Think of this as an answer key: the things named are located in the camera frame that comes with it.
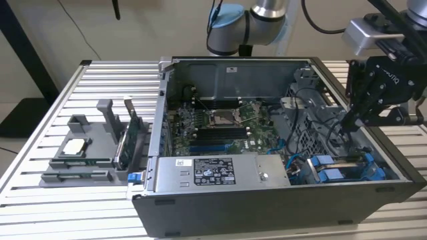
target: open computer tower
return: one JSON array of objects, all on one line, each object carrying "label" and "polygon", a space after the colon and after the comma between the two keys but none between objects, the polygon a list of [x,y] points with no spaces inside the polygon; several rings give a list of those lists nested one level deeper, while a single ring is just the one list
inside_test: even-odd
[{"label": "open computer tower", "polygon": [[173,57],[141,184],[151,237],[358,224],[426,180],[378,127],[343,132],[344,88],[318,58]]}]

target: floor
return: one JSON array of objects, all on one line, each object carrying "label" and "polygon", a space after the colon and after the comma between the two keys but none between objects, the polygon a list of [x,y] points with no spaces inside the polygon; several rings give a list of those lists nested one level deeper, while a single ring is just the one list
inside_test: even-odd
[{"label": "floor", "polygon": [[[15,108],[16,103],[0,103],[0,122],[8,116],[9,112]],[[27,142],[27,138],[4,138],[0,137],[0,147],[19,152]],[[0,149],[0,177],[7,171],[9,164],[16,157],[15,153]]]}]

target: screw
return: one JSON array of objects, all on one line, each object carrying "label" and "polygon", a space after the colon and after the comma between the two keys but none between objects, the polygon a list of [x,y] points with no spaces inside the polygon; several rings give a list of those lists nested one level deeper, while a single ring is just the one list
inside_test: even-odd
[{"label": "screw", "polygon": [[260,178],[261,181],[266,181],[267,178],[268,178],[268,174],[264,173],[264,172],[260,172],[260,173],[259,173],[259,178]]},{"label": "screw", "polygon": [[390,58],[391,61],[396,61],[396,59],[398,59],[392,53],[388,53],[387,57]]}]

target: aluminum extrusion table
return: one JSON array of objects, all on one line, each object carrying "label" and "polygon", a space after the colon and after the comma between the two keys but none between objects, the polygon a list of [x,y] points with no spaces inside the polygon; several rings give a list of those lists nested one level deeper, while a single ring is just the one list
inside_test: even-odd
[{"label": "aluminum extrusion table", "polygon": [[[346,83],[347,63],[326,61],[324,64],[338,80]],[[125,199],[125,186],[39,188],[39,181],[68,132],[71,115],[85,114],[89,122],[104,120],[96,110],[99,99],[113,99],[112,110],[123,121],[128,121],[123,97],[132,96],[137,114],[144,121],[153,121],[157,69],[157,62],[153,61],[93,61],[89,66],[77,68],[0,179],[0,240],[151,239],[132,203]],[[427,177],[426,127],[383,127],[382,130],[420,174]],[[406,202],[382,207],[359,225],[211,235],[189,239],[260,238],[427,239],[427,188]]]}]

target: white wall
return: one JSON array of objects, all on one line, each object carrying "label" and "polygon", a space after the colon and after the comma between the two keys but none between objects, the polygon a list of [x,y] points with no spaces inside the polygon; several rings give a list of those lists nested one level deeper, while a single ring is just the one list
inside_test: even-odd
[{"label": "white wall", "polygon": [[23,98],[39,97],[39,88],[0,32],[0,104],[19,103]]},{"label": "white wall", "polygon": [[[53,80],[61,87],[84,59],[96,55],[57,0],[8,0]],[[121,20],[111,0],[61,0],[103,60],[157,60],[160,56],[205,56],[205,27],[211,0],[120,0]],[[255,0],[227,0],[248,9]],[[403,9],[404,0],[394,0]],[[326,29],[346,27],[354,17],[375,12],[366,0],[307,0],[315,22]],[[276,46],[253,48],[274,56]],[[288,56],[346,60],[352,53],[339,35],[323,35],[308,25],[299,8]]]},{"label": "white wall", "polygon": [[[56,0],[9,0],[52,78],[65,85],[81,60],[96,55]],[[233,1],[247,6],[252,1]],[[61,0],[103,60],[205,56],[209,0]]]}]

